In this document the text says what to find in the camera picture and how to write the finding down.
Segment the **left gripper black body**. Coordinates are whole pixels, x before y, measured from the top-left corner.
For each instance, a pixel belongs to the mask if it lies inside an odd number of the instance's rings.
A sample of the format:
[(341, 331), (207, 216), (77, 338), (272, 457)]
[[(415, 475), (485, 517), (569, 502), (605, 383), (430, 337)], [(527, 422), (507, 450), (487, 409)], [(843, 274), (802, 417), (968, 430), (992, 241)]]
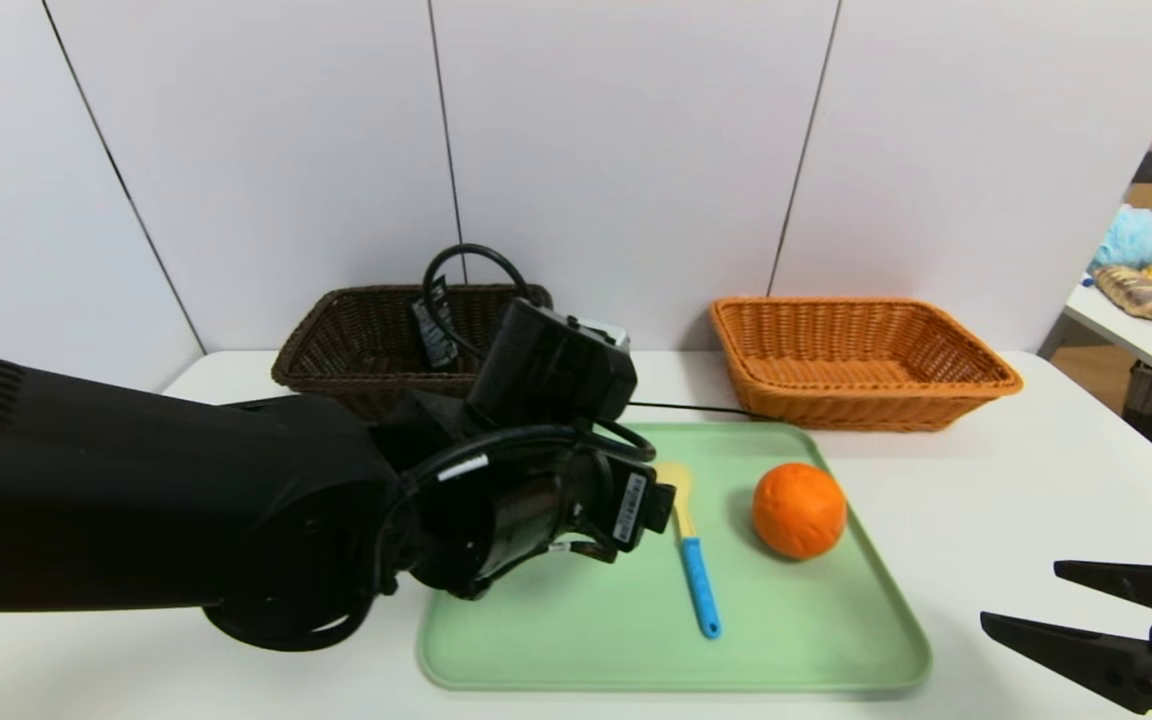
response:
[(654, 471), (641, 462), (577, 450), (566, 467), (566, 533), (598, 553), (635, 550), (654, 486)]

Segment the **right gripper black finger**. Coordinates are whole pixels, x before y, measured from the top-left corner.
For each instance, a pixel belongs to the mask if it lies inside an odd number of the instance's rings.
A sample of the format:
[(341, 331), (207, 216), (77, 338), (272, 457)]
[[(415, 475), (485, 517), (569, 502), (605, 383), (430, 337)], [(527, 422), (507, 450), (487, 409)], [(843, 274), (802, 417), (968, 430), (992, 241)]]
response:
[(1152, 609), (1152, 564), (1062, 560), (1053, 562), (1060, 579)]
[(1152, 711), (1152, 651), (1124, 635), (1087, 632), (982, 612), (980, 628), (1005, 647), (1134, 714)]

